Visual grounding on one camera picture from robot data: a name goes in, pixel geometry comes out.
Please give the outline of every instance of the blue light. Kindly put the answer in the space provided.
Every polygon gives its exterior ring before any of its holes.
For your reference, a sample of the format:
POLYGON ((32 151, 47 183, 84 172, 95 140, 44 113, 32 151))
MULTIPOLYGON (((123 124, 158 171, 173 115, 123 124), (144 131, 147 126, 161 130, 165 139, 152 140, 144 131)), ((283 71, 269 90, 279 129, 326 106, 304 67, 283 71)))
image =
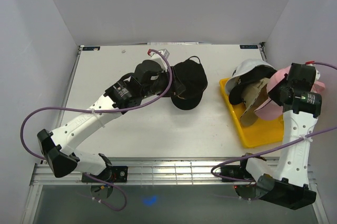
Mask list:
POLYGON ((150 207, 153 206, 156 202, 157 202, 157 195, 148 197, 148 198, 144 198, 143 199, 143 204, 150 207))

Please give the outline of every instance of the white table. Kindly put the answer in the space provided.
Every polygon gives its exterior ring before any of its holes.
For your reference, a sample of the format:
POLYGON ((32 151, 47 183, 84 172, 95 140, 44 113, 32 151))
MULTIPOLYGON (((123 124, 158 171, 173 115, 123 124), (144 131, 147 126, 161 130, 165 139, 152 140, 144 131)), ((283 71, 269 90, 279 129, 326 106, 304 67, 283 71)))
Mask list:
MULTIPOLYGON (((108 157, 216 158, 278 145, 243 148, 220 94, 220 79, 230 77, 245 59, 261 58, 258 49, 240 49, 239 45, 101 46, 98 51, 82 51, 66 106, 87 109, 122 75, 133 72, 137 64, 148 59, 149 48, 166 48, 171 65, 194 55, 200 58, 209 82, 200 104, 182 111, 170 98, 162 98, 108 123, 86 139, 79 150, 101 152, 108 157)), ((62 124, 76 115, 66 112, 62 124)), ((278 157, 279 153, 269 156, 278 157)))

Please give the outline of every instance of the cable tie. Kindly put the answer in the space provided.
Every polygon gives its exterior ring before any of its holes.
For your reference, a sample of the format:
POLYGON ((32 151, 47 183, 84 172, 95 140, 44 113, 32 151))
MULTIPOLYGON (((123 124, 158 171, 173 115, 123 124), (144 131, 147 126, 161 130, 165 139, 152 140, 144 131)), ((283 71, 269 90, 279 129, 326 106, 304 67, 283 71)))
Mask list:
POLYGON ((300 137, 303 138, 304 141, 312 142, 312 138, 311 137, 306 137, 305 135, 302 135, 300 137))
POLYGON ((98 122, 101 124, 101 127, 102 127, 102 128, 105 128, 104 124, 101 122, 100 118, 99 118, 98 115, 96 114, 94 108, 91 109, 91 113, 96 117, 96 119, 98 120, 98 122))

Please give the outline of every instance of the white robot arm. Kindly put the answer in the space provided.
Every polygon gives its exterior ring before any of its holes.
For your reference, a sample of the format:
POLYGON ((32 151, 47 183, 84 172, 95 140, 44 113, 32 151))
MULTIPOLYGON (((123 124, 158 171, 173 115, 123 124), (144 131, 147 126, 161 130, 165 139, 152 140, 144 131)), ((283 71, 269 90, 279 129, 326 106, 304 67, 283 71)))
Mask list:
POLYGON ((151 59, 139 64, 134 73, 124 75, 108 88, 87 109, 92 111, 91 113, 81 113, 59 128, 50 132, 43 129, 37 134, 41 152, 55 177, 64 177, 72 171, 80 171, 90 173, 104 181, 109 180, 112 165, 103 154, 86 153, 76 148, 109 121, 125 113, 95 113, 94 110, 139 106, 144 98, 164 91, 169 82, 167 65, 159 55, 150 54, 150 56, 151 59))
POLYGON ((284 135, 282 144, 304 137, 304 141, 281 150, 278 166, 272 170, 261 157, 241 162, 241 168, 256 181, 254 186, 237 186, 245 198, 259 198, 290 209, 299 209, 315 202, 316 193, 309 190, 308 157, 310 134, 321 112, 322 97, 311 92, 319 78, 312 66, 292 64, 289 74, 269 93, 283 106, 284 135))

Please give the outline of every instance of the baseball cap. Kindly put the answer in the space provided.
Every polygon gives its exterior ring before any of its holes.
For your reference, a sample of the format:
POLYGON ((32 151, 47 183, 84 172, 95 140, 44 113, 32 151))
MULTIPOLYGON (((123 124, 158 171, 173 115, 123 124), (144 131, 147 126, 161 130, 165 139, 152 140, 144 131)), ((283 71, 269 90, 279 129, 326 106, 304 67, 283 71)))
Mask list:
POLYGON ((258 65, 255 66, 248 73, 237 77, 235 86, 232 88, 229 94, 229 101, 232 105, 238 105, 242 102, 242 92, 249 84, 258 82, 263 78, 270 78, 276 70, 270 66, 258 65))
POLYGON ((273 66, 263 61, 262 59, 252 59, 252 58, 246 59, 245 61, 243 61, 241 64, 238 65, 238 67, 234 70, 232 77, 226 82, 225 85, 226 94, 229 95, 231 90, 236 85, 235 80, 237 77, 240 77, 250 72, 252 69, 254 69, 256 66, 259 65, 265 65, 274 68, 273 66))
POLYGON ((246 107, 245 112, 240 117, 240 123, 243 127, 251 126, 258 119, 254 110, 257 109, 266 99, 268 94, 266 91, 269 78, 262 78, 257 82, 249 84, 242 92, 243 104, 246 107))
POLYGON ((173 104, 181 110, 195 108, 200 103, 202 94, 208 85, 200 59, 197 56, 192 56, 172 68, 175 78, 182 85, 180 90, 183 89, 177 95, 171 96, 173 104))
MULTIPOLYGON (((268 82, 266 92, 269 93, 281 80, 284 79, 284 74, 288 74, 291 66, 278 70, 268 82)), ((315 81, 311 91, 320 94, 325 90, 325 84, 320 81, 315 81)), ((283 107, 276 104, 271 98, 268 98, 255 111, 255 114, 263 120, 274 120, 283 114, 283 107)))

